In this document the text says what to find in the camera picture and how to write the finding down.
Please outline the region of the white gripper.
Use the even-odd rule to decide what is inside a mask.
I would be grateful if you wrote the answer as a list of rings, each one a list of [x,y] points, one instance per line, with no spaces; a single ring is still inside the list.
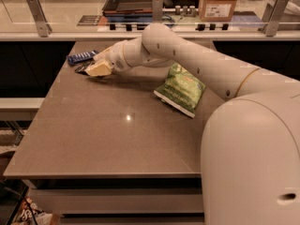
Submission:
[[[119,41],[113,44],[111,47],[96,54],[93,57],[95,61],[99,61],[107,57],[111,65],[105,61],[92,63],[85,69],[87,75],[90,77],[107,76],[112,74],[113,69],[116,72],[130,70],[131,66],[126,61],[124,55],[125,46],[127,44],[128,42],[126,40]]]

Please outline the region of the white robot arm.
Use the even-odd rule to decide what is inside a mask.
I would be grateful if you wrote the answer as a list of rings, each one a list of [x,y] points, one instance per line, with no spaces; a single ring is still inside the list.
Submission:
[[[95,57],[90,76],[180,64],[224,99],[202,134],[206,225],[300,225],[300,82],[151,23]]]

